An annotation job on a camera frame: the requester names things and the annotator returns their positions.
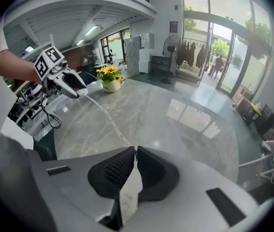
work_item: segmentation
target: human arm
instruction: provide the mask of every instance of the human arm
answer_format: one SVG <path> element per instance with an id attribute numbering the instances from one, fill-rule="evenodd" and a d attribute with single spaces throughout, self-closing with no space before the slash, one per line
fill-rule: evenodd
<path id="1" fill-rule="evenodd" d="M 9 50 L 0 52 L 0 75 L 17 80 L 41 83 L 34 64 L 17 57 Z"/>

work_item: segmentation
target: textured black grip pad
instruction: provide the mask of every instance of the textured black grip pad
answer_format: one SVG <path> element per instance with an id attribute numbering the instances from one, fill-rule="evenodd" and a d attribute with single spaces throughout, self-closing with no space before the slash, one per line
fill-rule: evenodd
<path id="1" fill-rule="evenodd" d="M 102 197 L 116 199 L 128 179 L 134 164 L 134 147 L 131 146 L 88 171 L 88 181 Z"/>
<path id="2" fill-rule="evenodd" d="M 143 185 L 138 196 L 138 202 L 165 199 L 179 181 L 180 173 L 177 167 L 142 146 L 138 146 L 137 154 L 137 166 Z"/>

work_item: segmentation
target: sky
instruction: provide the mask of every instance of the sky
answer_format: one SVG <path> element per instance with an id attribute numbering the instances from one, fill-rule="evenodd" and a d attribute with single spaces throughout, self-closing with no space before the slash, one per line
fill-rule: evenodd
<path id="1" fill-rule="evenodd" d="M 186 7 L 192 7 L 194 11 L 208 12 L 208 0 L 184 0 Z M 234 22 L 245 27 L 245 21 L 251 17 L 249 0 L 210 0 L 211 13 L 222 17 L 233 18 Z M 267 12 L 258 4 L 254 4 L 256 23 L 270 25 Z M 197 21 L 197 29 L 203 30 L 204 23 Z"/>

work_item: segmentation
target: potted flower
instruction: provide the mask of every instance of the potted flower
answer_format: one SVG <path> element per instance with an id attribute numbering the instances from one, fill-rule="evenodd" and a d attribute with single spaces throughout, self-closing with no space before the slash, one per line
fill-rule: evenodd
<path id="1" fill-rule="evenodd" d="M 102 87 L 105 92 L 116 92 L 124 84 L 124 76 L 116 66 L 109 66 L 96 71 L 98 78 L 102 80 Z"/>

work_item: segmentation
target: fan base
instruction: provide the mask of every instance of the fan base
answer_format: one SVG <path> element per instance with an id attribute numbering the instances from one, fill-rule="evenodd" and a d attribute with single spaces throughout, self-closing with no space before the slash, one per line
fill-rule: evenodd
<path id="1" fill-rule="evenodd" d="M 170 80 L 170 79 L 169 79 L 169 78 L 167 78 L 167 77 L 162 78 L 161 82 L 166 83 L 166 84 L 171 84 L 171 83 L 173 83 L 173 81 L 172 81 L 172 80 Z"/>

